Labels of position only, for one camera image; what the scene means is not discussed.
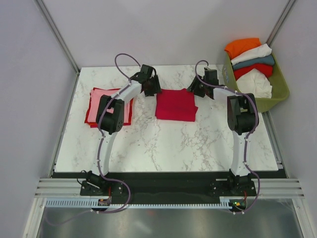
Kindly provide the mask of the crimson red t shirt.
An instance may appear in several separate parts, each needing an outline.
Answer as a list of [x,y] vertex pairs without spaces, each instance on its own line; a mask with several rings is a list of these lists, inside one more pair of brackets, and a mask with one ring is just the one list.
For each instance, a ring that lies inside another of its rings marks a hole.
[[194,94],[186,89],[162,89],[161,93],[157,94],[157,119],[194,122],[197,110]]

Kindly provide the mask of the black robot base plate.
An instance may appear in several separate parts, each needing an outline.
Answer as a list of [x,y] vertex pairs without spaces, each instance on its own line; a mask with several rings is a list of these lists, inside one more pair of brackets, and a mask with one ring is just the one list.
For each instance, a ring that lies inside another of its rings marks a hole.
[[231,172],[89,172],[53,173],[54,179],[82,179],[80,195],[109,195],[119,203],[213,202],[220,197],[257,194],[254,176]]

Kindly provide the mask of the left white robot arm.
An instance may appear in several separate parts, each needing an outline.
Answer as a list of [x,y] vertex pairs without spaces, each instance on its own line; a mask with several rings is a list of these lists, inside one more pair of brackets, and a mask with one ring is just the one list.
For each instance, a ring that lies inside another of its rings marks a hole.
[[109,160],[114,140],[124,124],[125,105],[141,93],[144,93],[145,96],[161,93],[156,69],[145,64],[117,92],[110,96],[101,96],[96,116],[101,139],[97,158],[91,168],[93,173],[106,175],[109,172]]

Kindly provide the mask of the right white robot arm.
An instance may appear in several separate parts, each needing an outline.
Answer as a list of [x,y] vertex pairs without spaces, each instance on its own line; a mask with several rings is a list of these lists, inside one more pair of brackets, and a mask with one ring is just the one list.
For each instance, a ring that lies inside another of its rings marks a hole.
[[204,68],[204,76],[196,75],[188,92],[226,104],[227,124],[233,134],[233,160],[230,171],[235,177],[250,173],[247,165],[248,142],[259,124],[259,115],[252,93],[243,94],[219,85],[217,70]]

